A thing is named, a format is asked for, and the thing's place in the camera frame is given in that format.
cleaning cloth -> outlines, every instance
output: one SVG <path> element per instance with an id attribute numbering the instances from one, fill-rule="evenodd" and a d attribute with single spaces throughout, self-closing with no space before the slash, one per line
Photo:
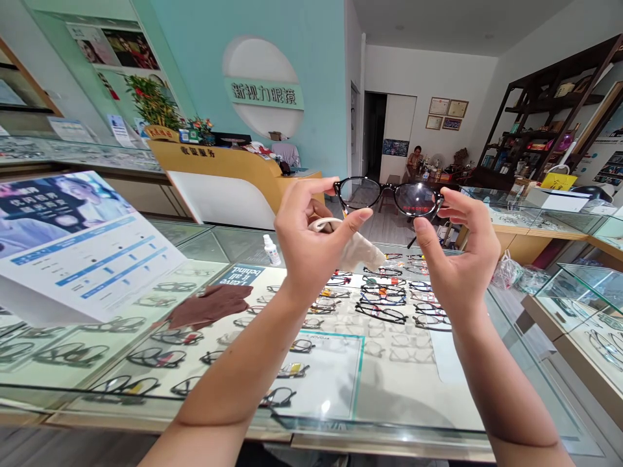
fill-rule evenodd
<path id="1" fill-rule="evenodd" d="M 169 329 L 190 326 L 198 331 L 235 313 L 240 313 L 249 305 L 245 298 L 251 294 L 250 285 L 209 285 L 201 294 L 193 295 L 177 305 L 167 319 L 171 320 Z"/>
<path id="2" fill-rule="evenodd" d="M 335 217 L 324 217 L 317 219 L 309 225 L 309 229 L 314 232 L 334 232 L 342 223 Z M 339 262 L 339 269 L 347 272 L 354 272 L 359 263 L 363 263 L 369 270 L 377 270 L 385 262 L 385 255 L 381 250 L 368 242 L 362 234 L 356 232 L 348 241 L 342 251 L 342 258 Z"/>

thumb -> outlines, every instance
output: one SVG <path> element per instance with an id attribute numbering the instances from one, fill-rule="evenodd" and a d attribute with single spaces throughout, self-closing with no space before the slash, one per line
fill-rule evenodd
<path id="1" fill-rule="evenodd" d="M 359 231 L 363 223 L 372 217 L 373 213 L 370 208 L 353 211 L 346 216 L 346 219 L 339 225 L 334 235 L 342 245 L 346 245 L 348 240 Z"/>
<path id="2" fill-rule="evenodd" d="M 440 267 L 446 261 L 446 256 L 439 244 L 435 228 L 424 217 L 416 217 L 413 220 L 413 227 L 417 235 L 417 245 L 421 248 L 429 267 Z"/>

brown cloth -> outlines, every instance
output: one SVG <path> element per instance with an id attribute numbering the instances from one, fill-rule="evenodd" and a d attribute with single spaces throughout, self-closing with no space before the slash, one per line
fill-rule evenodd
<path id="1" fill-rule="evenodd" d="M 190 326 L 193 331 L 199 331 L 221 318 L 240 313 L 249 305 L 245 298 L 251 294 L 250 285 L 209 285 L 200 295 L 193 295 L 177 305 L 169 317 L 169 329 L 185 328 Z"/>

ceiling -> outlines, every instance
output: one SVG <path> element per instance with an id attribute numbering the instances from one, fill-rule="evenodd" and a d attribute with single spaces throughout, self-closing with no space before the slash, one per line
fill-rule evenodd
<path id="1" fill-rule="evenodd" d="M 354 0 L 369 44 L 487 56 L 502 55 L 571 2 Z"/>

framed certificate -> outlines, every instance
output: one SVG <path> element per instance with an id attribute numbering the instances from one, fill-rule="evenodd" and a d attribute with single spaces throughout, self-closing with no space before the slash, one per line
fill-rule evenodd
<path id="1" fill-rule="evenodd" d="M 468 104 L 468 101 L 455 101 L 454 99 L 452 99 L 450 101 L 450 106 L 448 107 L 448 116 L 464 118 Z"/>
<path id="2" fill-rule="evenodd" d="M 429 114 L 435 115 L 448 115 L 448 105 L 450 99 L 442 99 L 440 97 L 433 97 L 430 100 L 430 107 L 428 109 Z"/>
<path id="3" fill-rule="evenodd" d="M 459 128 L 461 128 L 461 122 L 463 120 L 461 119 L 453 119 L 450 117 L 445 117 L 443 119 L 443 126 L 442 128 L 444 130 L 454 130 L 454 131 L 458 131 Z"/>
<path id="4" fill-rule="evenodd" d="M 434 115 L 429 115 L 428 120 L 426 120 L 426 127 L 429 130 L 440 130 L 441 129 L 441 121 L 443 118 L 436 117 Z"/>

